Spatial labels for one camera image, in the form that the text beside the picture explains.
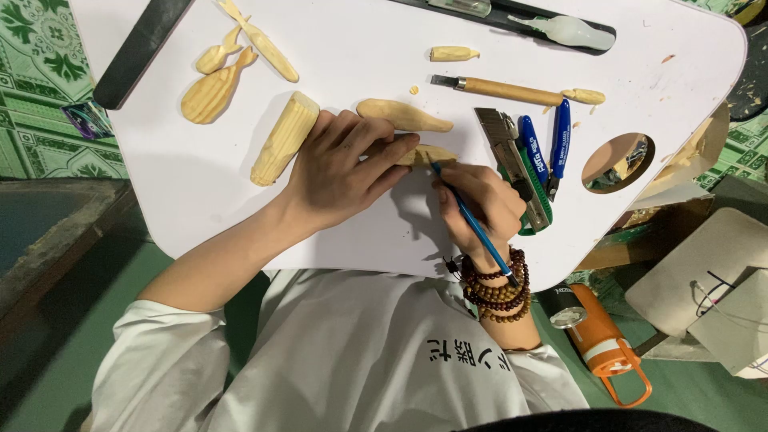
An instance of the green floor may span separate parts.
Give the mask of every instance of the green floor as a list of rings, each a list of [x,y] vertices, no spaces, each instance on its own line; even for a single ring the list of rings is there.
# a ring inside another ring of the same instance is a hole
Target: green floor
[[[76,430],[90,410],[91,384],[112,343],[111,326],[136,293],[171,263],[157,246],[109,236],[100,241],[41,302],[38,316],[0,346],[0,430]],[[257,304],[266,279],[249,285],[227,305],[232,370],[246,360],[255,336]],[[584,369],[562,331],[541,322],[592,407],[613,407],[602,383]],[[633,344],[653,331],[621,320]],[[679,414],[721,431],[765,430],[768,388],[731,377],[719,364],[644,361],[654,393],[642,408]],[[620,397],[641,392],[637,375],[616,378]]]

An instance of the white cable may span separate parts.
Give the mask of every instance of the white cable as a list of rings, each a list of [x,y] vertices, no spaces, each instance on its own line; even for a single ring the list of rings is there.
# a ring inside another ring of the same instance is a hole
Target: white cable
[[[748,322],[750,322],[750,323],[754,323],[754,324],[758,324],[758,325],[768,325],[768,323],[766,323],[766,322],[762,322],[762,321],[755,321],[755,320],[750,320],[749,318],[740,317],[740,316],[738,316],[738,315],[733,315],[733,314],[729,314],[729,313],[727,313],[727,312],[723,312],[723,311],[722,311],[722,310],[721,310],[721,309],[720,309],[720,308],[717,306],[717,304],[715,303],[715,301],[714,301],[714,300],[712,300],[712,298],[710,297],[710,295],[709,295],[709,294],[707,294],[707,292],[704,290],[704,288],[702,288],[702,287],[701,287],[701,284],[699,284],[697,281],[691,281],[691,282],[690,282],[690,287],[691,287],[691,288],[696,288],[697,290],[701,291],[701,294],[704,294],[704,297],[706,297],[706,298],[707,298],[707,300],[709,300],[709,301],[710,301],[710,303],[712,304],[712,307],[714,307],[716,311],[718,311],[718,312],[720,312],[721,314],[723,314],[723,316],[724,316],[724,317],[725,317],[725,318],[726,318],[728,321],[730,321],[730,322],[734,323],[735,325],[737,325],[737,326],[739,326],[739,327],[743,327],[743,328],[746,328],[746,329],[749,329],[749,330],[758,331],[758,332],[760,332],[760,333],[768,333],[768,331],[766,331],[766,330],[760,330],[759,328],[755,328],[755,327],[747,327],[746,325],[742,325],[742,324],[739,324],[739,323],[737,323],[736,321],[734,321],[734,320],[733,320],[733,318],[736,318],[737,320],[748,321]]]

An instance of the green utility knife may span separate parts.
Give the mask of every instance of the green utility knife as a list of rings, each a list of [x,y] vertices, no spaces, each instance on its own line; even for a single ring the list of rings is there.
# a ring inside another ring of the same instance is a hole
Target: green utility knife
[[[502,177],[525,201],[527,208],[520,218],[520,235],[534,235],[552,223],[552,208],[525,149],[520,151],[515,123],[503,112],[493,108],[475,108],[475,113],[491,143]]]

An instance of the wooden handle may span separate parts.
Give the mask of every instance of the wooden handle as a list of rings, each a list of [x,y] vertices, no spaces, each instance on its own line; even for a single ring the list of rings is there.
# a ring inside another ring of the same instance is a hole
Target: wooden handle
[[[488,81],[480,78],[467,78],[464,91],[480,95],[496,96],[512,99],[513,101],[530,102],[532,104],[556,107],[563,102],[563,95],[551,91],[536,90],[535,88],[520,87],[519,85],[504,84],[503,82]]]

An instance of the orange bottle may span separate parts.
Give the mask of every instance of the orange bottle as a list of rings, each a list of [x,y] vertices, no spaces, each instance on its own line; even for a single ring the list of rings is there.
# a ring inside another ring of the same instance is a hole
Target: orange bottle
[[[582,284],[571,285],[571,289],[587,310],[587,319],[568,329],[568,336],[578,348],[581,358],[592,374],[602,379],[608,393],[619,407],[632,408],[642,404],[648,399],[653,388],[640,369],[641,359],[632,351],[629,342],[592,291]],[[636,401],[624,404],[619,400],[608,378],[633,369],[645,383],[645,393]]]

